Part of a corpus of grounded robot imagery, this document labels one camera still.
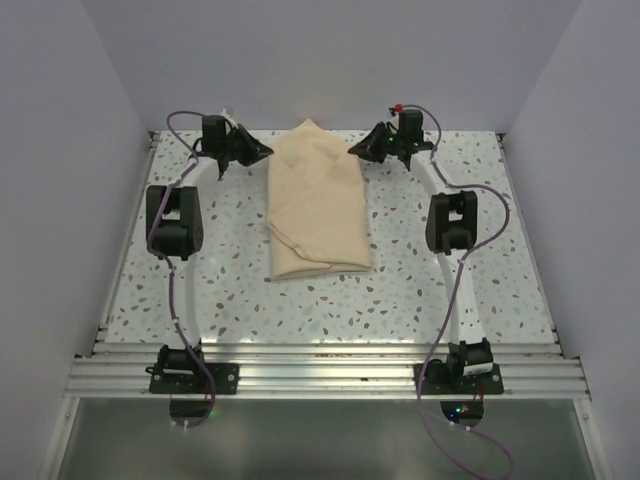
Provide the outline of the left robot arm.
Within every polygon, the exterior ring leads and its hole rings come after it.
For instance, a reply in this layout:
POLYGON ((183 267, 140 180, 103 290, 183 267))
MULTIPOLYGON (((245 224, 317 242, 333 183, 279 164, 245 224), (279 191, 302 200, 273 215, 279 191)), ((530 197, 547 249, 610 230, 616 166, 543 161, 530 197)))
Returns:
POLYGON ((232 163, 250 167, 273 150, 228 111, 206 115, 179 110, 167 116, 166 125, 188 157, 175 179, 146 190, 146 248, 168 267, 170 326, 160 368, 173 371, 175 384, 193 393, 208 379, 195 301, 196 260, 205 237, 201 195, 223 178, 232 163))

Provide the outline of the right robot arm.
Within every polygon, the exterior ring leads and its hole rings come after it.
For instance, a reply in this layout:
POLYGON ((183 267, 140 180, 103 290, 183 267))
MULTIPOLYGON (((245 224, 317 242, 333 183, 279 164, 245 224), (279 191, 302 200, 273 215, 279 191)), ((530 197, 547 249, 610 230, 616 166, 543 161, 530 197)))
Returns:
POLYGON ((372 163, 397 158, 430 195, 425 239, 442 270, 449 299, 434 343, 439 344, 445 334, 449 340, 445 359, 435 358, 435 348, 431 347, 416 368, 416 390, 420 395, 474 392, 491 377, 494 368, 472 273, 465 265, 477 246, 478 196, 471 187, 453 186, 446 170, 438 165, 436 153, 442 131, 437 131, 434 141, 426 138, 426 110, 398 104, 390 114, 390 120, 377 123, 349 152, 372 163))

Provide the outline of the beige cloth mat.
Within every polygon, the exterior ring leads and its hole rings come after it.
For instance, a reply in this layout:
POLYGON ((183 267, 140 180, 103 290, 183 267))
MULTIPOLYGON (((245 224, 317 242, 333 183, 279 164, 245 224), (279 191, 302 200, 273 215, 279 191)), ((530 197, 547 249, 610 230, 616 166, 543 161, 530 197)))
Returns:
POLYGON ((268 160, 266 226, 277 280, 373 268, 360 160, 310 119, 283 134, 268 160))

